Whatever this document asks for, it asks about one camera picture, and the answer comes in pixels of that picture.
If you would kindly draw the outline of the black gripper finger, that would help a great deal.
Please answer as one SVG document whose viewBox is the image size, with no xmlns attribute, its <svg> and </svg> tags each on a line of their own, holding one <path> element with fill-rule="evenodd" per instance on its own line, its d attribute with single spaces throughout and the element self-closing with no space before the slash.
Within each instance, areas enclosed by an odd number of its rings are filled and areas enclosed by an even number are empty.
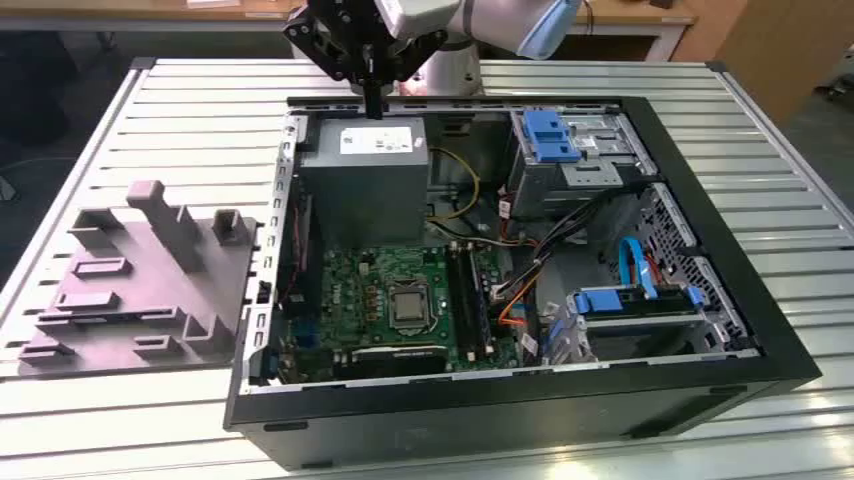
<svg viewBox="0 0 854 480">
<path fill-rule="evenodd" d="M 448 40 L 445 29 L 429 32 L 401 44 L 385 33 L 373 43 L 373 118 L 385 112 L 386 88 L 406 81 Z"/>
<path fill-rule="evenodd" d="M 319 66 L 315 58 L 318 53 L 315 50 L 315 41 L 321 40 L 321 35 L 326 34 L 326 28 L 315 22 L 310 12 L 295 12 L 286 24 L 283 35 L 297 47 L 297 49 L 309 57 L 315 65 L 323 70 L 327 76 L 335 81 L 347 81 L 351 90 L 362 95 L 365 103 L 365 115 L 373 118 L 373 58 L 367 56 L 369 64 L 361 62 L 355 66 Z"/>
</svg>

